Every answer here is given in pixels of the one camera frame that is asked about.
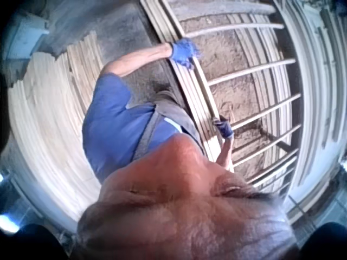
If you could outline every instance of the apron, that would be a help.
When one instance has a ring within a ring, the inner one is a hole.
[[[156,94],[153,103],[155,106],[155,111],[141,136],[132,161],[143,157],[147,153],[154,130],[162,117],[169,118],[179,124],[184,131],[195,140],[204,154],[199,132],[197,131],[190,116],[178,105],[175,96],[168,90],[160,91]]]

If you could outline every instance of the blue shirt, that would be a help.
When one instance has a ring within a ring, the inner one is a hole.
[[[155,106],[151,103],[126,109],[131,93],[119,76],[102,75],[83,122],[83,149],[101,183],[112,172],[131,163]],[[162,117],[149,143],[149,151],[179,133]]]

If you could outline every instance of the hand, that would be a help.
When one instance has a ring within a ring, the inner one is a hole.
[[[220,119],[213,118],[212,123],[219,130],[224,139],[231,139],[234,137],[234,131],[229,121],[224,116],[220,115]]]
[[[195,44],[188,38],[183,38],[176,43],[172,43],[172,54],[170,59],[185,66],[188,69],[194,69],[194,65],[190,63],[189,58],[199,57],[200,53]]]

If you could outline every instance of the apron strap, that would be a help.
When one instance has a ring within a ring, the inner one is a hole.
[[[156,129],[157,124],[159,123],[160,117],[161,117],[161,115],[155,109],[150,121],[148,122],[148,124],[145,128],[145,131],[143,132],[143,134],[141,136],[140,142],[136,147],[132,161],[140,159],[141,157],[143,157],[147,153],[149,143],[152,139],[154,130]]]

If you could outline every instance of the man's eye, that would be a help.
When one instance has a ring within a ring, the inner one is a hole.
[[[221,191],[220,196],[231,196],[233,193],[238,192],[240,190],[241,187],[238,186],[228,187]]]

